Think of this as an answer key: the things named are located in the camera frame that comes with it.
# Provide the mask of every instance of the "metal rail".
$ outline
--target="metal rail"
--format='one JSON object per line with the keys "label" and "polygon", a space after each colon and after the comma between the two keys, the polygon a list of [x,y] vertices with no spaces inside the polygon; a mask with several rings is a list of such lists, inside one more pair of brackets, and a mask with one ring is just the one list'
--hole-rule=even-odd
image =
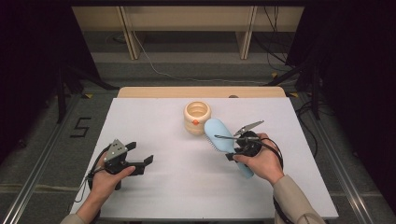
{"label": "metal rail", "polygon": [[[308,102],[308,98],[305,94],[301,95],[301,99],[303,103]],[[343,188],[359,223],[374,223],[369,211],[367,210],[367,206],[363,198],[359,194],[358,189],[356,188],[352,179],[347,173],[347,169],[341,162],[334,146],[332,145],[332,141],[330,140],[329,135],[327,135],[321,121],[315,119],[315,116],[311,111],[309,112],[309,118],[311,118],[316,130],[318,131],[320,139],[323,141],[324,149],[329,156],[329,162],[332,165],[332,168],[337,175],[338,180],[340,181],[341,187]]]}
{"label": "metal rail", "polygon": [[47,163],[50,160],[50,156],[58,143],[58,139],[61,133],[63,132],[64,125],[68,121],[71,112],[76,107],[79,98],[80,95],[73,95],[73,97],[71,98],[70,104],[67,108],[67,112],[64,116],[63,121],[61,123],[56,124],[55,129],[53,130],[49,138],[49,141],[47,142],[43,152],[41,153],[40,157],[37,160],[37,163],[35,164],[35,167],[32,169],[32,172],[29,174],[29,177],[24,183],[17,198],[9,207],[6,218],[3,220],[4,224],[16,224],[20,220],[23,210],[25,209],[26,205],[29,203],[33,191],[35,190],[35,185],[42,176],[47,166]]}

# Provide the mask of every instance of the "person's left hand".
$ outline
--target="person's left hand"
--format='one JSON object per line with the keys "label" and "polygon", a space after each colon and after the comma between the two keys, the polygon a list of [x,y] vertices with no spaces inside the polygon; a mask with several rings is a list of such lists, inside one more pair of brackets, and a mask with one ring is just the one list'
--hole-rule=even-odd
{"label": "person's left hand", "polygon": [[[106,153],[100,158],[97,164],[98,166],[105,167],[105,156]],[[130,175],[134,169],[134,166],[130,166],[116,175],[111,175],[105,170],[97,172],[93,177],[91,192],[83,205],[78,209],[77,215],[85,223],[91,223],[107,198],[110,197],[111,193],[114,191],[116,185],[123,178]]]}
{"label": "person's left hand", "polygon": [[[98,166],[105,167],[104,158],[106,153],[102,155],[98,162]],[[111,175],[107,171],[99,171],[95,174],[92,181],[91,194],[95,195],[97,199],[106,200],[114,191],[116,185],[126,176],[130,175],[135,170],[134,166],[123,169],[116,175]]]}

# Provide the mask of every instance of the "human hand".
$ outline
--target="human hand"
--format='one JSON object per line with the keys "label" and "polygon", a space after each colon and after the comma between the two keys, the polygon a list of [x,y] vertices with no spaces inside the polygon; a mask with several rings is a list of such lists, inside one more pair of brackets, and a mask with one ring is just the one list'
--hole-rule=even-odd
{"label": "human hand", "polygon": [[[104,158],[106,153],[98,161],[98,166],[105,167]],[[123,169],[116,175],[111,175],[107,171],[102,170],[95,173],[92,181],[92,189],[83,205],[78,209],[77,215],[84,223],[91,223],[98,214],[102,205],[114,191],[116,185],[126,176],[134,171],[134,166]]]}
{"label": "human hand", "polygon": [[[258,133],[257,135],[260,139],[268,138],[266,133]],[[278,148],[270,140],[263,139],[262,142],[278,151]],[[260,152],[254,157],[234,155],[233,159],[247,165],[257,176],[268,180],[271,185],[274,185],[284,176],[279,158],[267,147],[262,147]]]}
{"label": "human hand", "polygon": [[[99,159],[97,167],[105,168],[106,153]],[[91,193],[97,199],[106,200],[114,191],[116,185],[126,176],[130,175],[135,170],[134,166],[123,169],[116,175],[108,173],[106,170],[95,173],[92,181]]]}

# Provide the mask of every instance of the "sleeve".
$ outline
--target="sleeve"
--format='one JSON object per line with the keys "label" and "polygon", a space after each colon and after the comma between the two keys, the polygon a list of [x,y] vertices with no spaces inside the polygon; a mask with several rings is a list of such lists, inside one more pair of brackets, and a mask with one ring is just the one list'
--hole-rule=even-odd
{"label": "sleeve", "polygon": [[77,214],[70,214],[62,220],[61,224],[85,224]]}
{"label": "sleeve", "polygon": [[[283,213],[293,223],[325,224],[324,220],[311,206],[303,191],[290,176],[285,175],[274,184],[274,197]],[[279,214],[275,215],[275,223],[284,224]]]}

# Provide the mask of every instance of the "white table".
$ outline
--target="white table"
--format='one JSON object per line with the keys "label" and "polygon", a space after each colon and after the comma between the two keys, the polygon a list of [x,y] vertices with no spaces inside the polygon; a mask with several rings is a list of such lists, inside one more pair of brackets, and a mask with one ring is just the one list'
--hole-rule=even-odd
{"label": "white table", "polygon": [[[324,218],[336,218],[318,167],[288,98],[117,98],[93,152],[87,172],[99,152],[115,138],[136,149],[127,161],[154,162],[141,176],[122,180],[102,208],[101,218],[118,220],[251,220],[274,217],[272,187],[253,176],[244,178],[233,161],[214,150],[204,136],[187,133],[184,106],[207,102],[212,118],[231,133],[264,119],[252,131],[268,133],[282,150],[285,174],[290,175]],[[84,197],[89,194],[88,188]],[[72,213],[80,203],[75,203]]]}

